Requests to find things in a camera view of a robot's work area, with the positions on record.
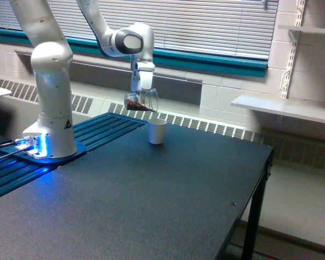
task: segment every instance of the radiator vent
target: radiator vent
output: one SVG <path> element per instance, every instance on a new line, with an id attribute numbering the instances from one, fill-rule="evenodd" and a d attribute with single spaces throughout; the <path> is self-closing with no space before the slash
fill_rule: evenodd
<path id="1" fill-rule="evenodd" d="M 115 102 L 110 104 L 108 112 L 144 120 L 150 118 L 161 118 L 174 125 L 270 145 L 275 148 L 275 159 L 281 159 L 325 170 L 325 145 L 323 143 L 310 143 L 308 140 L 295 140 L 287 136 L 282 137 L 280 135 L 275 136 L 271 134 L 267 135 L 257 133 L 234 125 L 227 125 L 212 120 L 205 120 L 166 111 L 152 113 L 147 111 L 126 110 L 123 105 Z"/>
<path id="2" fill-rule="evenodd" d="M 10 96 L 13 98 L 38 103 L 36 86 L 0 79 L 0 88 L 10 90 Z M 88 114 L 93 100 L 91 97 L 72 95 L 72 111 Z"/>

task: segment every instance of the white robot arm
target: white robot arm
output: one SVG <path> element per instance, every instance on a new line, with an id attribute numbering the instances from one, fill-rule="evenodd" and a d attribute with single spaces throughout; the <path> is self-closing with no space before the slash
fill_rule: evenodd
<path id="1" fill-rule="evenodd" d="M 61 158 L 76 153 L 72 128 L 69 66 L 73 54 L 56 23 L 47 0 L 10 0 L 21 28 L 35 47 L 35 73 L 40 112 L 38 121 L 23 132 L 35 137 L 37 159 Z"/>
<path id="2" fill-rule="evenodd" d="M 93 30 L 102 52 L 111 57 L 131 56 L 131 91 L 145 92 L 152 88 L 154 50 L 153 29 L 144 23 L 112 30 L 102 17 L 99 0 L 77 0 Z"/>

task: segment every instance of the window blind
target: window blind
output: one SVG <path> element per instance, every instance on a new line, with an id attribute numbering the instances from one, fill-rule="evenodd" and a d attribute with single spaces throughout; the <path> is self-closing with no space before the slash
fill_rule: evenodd
<path id="1" fill-rule="evenodd" d="M 66 36 L 95 39 L 76 0 L 48 0 Z M 135 22 L 154 29 L 155 47 L 268 59 L 278 0 L 99 0 L 109 26 Z M 20 29 L 9 0 L 0 0 L 0 28 Z"/>

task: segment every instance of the warning label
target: warning label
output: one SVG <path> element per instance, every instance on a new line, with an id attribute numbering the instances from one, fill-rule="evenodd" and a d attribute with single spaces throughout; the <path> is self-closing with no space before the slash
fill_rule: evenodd
<path id="1" fill-rule="evenodd" d="M 66 122 L 66 124 L 65 124 L 64 130 L 65 130 L 65 129 L 68 129 L 68 128 L 71 128 L 71 127 L 72 127 L 71 122 L 70 122 L 70 120 L 68 119 L 67 122 Z"/>

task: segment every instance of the teal window frame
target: teal window frame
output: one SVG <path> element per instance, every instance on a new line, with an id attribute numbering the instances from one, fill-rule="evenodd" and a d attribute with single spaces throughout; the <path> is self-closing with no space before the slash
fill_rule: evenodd
<path id="1" fill-rule="evenodd" d="M 101 54 L 96 40 L 66 37 L 72 51 L 83 54 Z M 0 42 L 8 44 L 30 44 L 23 31 L 1 29 Z M 242 76 L 265 77 L 267 61 L 248 58 L 233 58 L 217 55 L 187 53 L 183 51 L 154 49 L 154 64 L 170 66 L 176 69 L 192 69 L 201 73 L 236 74 Z"/>

